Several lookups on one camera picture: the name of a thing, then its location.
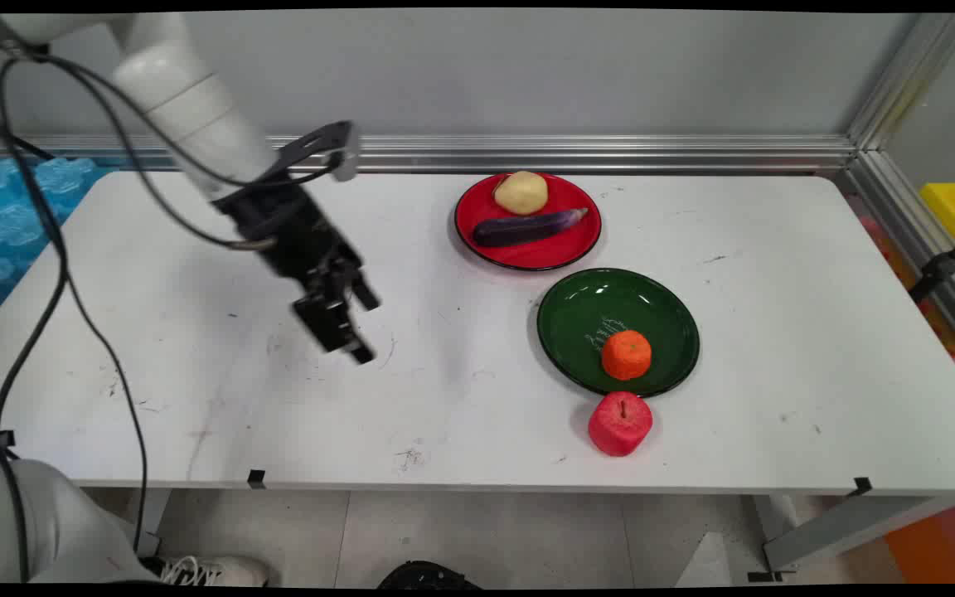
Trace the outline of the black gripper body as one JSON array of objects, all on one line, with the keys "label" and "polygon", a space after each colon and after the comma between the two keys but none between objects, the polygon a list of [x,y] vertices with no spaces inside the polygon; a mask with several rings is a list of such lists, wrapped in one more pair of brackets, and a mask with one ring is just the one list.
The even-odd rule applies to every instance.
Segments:
[{"label": "black gripper body", "polygon": [[304,288],[329,275],[359,279],[361,257],[302,185],[240,189],[212,206],[232,220],[244,240],[272,241],[258,255],[279,277]]}]

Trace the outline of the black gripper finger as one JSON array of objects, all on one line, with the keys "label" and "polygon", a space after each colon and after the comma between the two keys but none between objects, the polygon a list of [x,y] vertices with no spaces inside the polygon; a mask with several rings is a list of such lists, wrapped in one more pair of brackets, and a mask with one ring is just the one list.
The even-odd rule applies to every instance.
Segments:
[{"label": "black gripper finger", "polygon": [[381,299],[369,287],[366,277],[361,271],[361,265],[355,262],[340,262],[335,265],[335,286],[338,293],[345,298],[352,296],[367,311],[381,306]]},{"label": "black gripper finger", "polygon": [[342,298],[337,286],[311,286],[305,288],[303,297],[293,303],[293,309],[323,351],[343,350],[356,363],[372,362],[376,354],[353,325],[349,298],[348,295]]}]

